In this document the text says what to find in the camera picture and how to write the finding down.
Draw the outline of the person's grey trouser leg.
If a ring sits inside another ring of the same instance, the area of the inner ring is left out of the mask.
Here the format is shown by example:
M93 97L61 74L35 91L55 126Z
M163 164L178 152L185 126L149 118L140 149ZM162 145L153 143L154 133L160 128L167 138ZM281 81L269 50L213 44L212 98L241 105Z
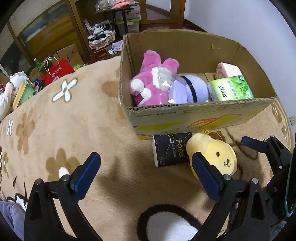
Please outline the person's grey trouser leg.
M15 202L0 201L0 203L1 214L3 215L4 219L18 236L18 238L20 238L20 240L24 240L23 229L25 222L25 212Z

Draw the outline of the pink cloth on table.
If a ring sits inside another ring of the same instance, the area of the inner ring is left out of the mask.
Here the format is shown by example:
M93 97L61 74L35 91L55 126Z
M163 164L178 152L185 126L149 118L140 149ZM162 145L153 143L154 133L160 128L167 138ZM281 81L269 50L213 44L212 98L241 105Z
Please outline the pink cloth on table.
M133 2L133 0L115 0L115 1L112 1L112 9L123 8L123 7L129 5L132 2Z

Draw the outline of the white tissue roll pack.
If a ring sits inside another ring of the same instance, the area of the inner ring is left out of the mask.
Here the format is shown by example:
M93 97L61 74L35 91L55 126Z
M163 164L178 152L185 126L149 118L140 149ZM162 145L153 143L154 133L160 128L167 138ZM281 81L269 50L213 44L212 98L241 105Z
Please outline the white tissue roll pack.
M239 67L235 65L220 62L216 67L216 72L215 72L216 79L234 77L239 75L242 75L241 70Z

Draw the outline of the green yellow lidded container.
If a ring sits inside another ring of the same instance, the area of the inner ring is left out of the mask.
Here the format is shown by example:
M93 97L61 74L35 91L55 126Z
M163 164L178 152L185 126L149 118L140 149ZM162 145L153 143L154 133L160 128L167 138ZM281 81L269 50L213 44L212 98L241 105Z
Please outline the green yellow lidded container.
M27 82L21 82L11 106L11 111L15 111L20 105L24 104L29 98L33 97L34 89Z

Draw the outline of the white plastic storage bin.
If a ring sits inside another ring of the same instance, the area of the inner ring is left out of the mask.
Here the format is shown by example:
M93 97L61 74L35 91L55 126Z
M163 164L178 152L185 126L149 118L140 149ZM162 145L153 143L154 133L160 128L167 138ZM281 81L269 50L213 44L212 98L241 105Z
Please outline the white plastic storage bin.
M139 24L141 20L140 5L138 1L130 3L129 8L125 9L125 19L128 33L139 33ZM123 21L122 10L115 12L115 24L117 25L121 36L126 34Z

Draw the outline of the red paper shopping bag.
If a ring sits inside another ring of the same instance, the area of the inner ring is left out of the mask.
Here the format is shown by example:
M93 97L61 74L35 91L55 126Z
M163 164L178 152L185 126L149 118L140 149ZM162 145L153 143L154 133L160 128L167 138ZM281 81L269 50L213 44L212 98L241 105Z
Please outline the red paper shopping bag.
M46 74L43 76L42 81L45 85L49 85L59 78L74 73L70 63L65 59L58 60L56 57L49 57L43 62Z

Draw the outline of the open cardboard box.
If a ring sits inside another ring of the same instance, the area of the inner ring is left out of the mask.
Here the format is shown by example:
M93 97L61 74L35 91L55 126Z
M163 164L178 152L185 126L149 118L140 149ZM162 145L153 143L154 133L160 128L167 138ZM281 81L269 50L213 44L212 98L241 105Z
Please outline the open cardboard box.
M141 140L245 123L277 98L240 43L192 30L123 37L119 99Z

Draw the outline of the wicker basket of socks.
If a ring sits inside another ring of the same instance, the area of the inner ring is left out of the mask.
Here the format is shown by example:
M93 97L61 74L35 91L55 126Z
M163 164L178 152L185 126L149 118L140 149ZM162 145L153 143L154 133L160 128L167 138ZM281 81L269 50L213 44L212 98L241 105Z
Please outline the wicker basket of socks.
M93 26L91 26L86 19L84 23L89 33L87 39L90 49L100 50L115 40L116 32L112 28L112 24L109 20L96 23Z

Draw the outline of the pink plush toy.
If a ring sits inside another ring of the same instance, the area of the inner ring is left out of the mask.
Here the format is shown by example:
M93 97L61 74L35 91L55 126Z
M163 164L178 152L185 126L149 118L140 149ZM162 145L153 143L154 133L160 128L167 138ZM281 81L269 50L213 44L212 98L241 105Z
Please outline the pink plush toy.
M129 82L129 92L137 106L169 103L169 91L180 64L174 58L161 62L152 50L144 53L141 69Z

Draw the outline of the large wooden wardrobe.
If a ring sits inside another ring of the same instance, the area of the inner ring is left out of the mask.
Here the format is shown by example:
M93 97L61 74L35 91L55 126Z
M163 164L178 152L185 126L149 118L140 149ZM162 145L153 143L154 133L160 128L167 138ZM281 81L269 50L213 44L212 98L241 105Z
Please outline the large wooden wardrobe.
M1 73L31 71L74 44L83 62L93 62L82 22L88 1L1 1Z

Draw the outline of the wooden door with glass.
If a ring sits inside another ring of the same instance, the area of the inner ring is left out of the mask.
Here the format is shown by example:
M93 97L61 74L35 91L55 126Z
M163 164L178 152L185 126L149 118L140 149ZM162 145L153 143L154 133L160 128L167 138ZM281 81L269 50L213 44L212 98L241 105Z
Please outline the wooden door with glass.
M174 23L182 24L185 13L185 0L138 1L142 25Z

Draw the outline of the beige patterned plush blanket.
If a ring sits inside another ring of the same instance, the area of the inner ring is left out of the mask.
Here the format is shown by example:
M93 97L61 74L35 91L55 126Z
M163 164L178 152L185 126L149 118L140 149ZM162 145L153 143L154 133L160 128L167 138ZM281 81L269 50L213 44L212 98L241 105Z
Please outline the beige patterned plush blanket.
M101 240L193 240L216 202L188 163L157 168L152 137L141 140L119 99L121 56L65 75L29 98L1 122L1 199L26 213L34 182L71 175L92 152L101 166L79 208ZM273 173L265 154L243 146L244 136L276 137L295 151L287 117L276 100L245 123L205 133L229 144L239 181L267 186ZM74 235L60 201L64 230Z

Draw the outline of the lavender round plush toy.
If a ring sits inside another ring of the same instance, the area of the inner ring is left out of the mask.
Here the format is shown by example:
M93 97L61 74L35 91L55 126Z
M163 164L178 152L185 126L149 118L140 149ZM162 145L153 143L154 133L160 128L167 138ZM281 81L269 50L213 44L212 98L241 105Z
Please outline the lavender round plush toy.
M169 90L169 103L185 104L210 101L206 82L195 75L176 76Z

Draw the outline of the green tissue pack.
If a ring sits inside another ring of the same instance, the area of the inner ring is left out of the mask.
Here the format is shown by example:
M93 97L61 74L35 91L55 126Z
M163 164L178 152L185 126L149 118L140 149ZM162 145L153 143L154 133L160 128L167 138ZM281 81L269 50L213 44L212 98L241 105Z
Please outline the green tissue pack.
M254 95L243 75L211 80L208 90L213 101L254 99Z

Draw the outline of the yellow dog plush toy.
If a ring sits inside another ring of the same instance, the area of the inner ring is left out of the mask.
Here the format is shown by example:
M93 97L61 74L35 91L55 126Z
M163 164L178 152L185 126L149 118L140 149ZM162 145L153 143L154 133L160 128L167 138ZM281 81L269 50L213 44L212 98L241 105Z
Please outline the yellow dog plush toy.
M198 178L193 169L193 154L200 152L210 165L214 165L221 174L233 175L237 171L237 157L233 148L222 140L213 139L205 133L193 134L186 144L186 151L190 158L190 166L194 176Z

